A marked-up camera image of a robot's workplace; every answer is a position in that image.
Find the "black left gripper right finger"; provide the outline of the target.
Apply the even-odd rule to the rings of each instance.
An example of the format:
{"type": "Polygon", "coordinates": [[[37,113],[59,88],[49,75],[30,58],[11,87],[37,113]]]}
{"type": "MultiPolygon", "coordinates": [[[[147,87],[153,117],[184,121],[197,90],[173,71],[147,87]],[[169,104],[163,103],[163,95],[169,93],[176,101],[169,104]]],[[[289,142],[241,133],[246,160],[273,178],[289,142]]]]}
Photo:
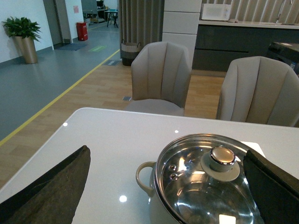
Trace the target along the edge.
{"type": "Polygon", "coordinates": [[[297,224],[299,180],[254,150],[247,151],[243,166],[263,221],[266,224],[297,224]]]}

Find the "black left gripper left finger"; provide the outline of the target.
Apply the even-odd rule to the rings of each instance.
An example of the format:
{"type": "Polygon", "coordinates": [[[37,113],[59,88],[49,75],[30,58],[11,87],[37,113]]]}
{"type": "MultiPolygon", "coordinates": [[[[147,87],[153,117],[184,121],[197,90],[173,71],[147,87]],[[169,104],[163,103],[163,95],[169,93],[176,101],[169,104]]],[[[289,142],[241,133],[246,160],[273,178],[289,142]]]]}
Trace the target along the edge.
{"type": "Polygon", "coordinates": [[[2,224],[70,224],[83,194],[91,152],[82,146],[0,204],[2,224]]]}

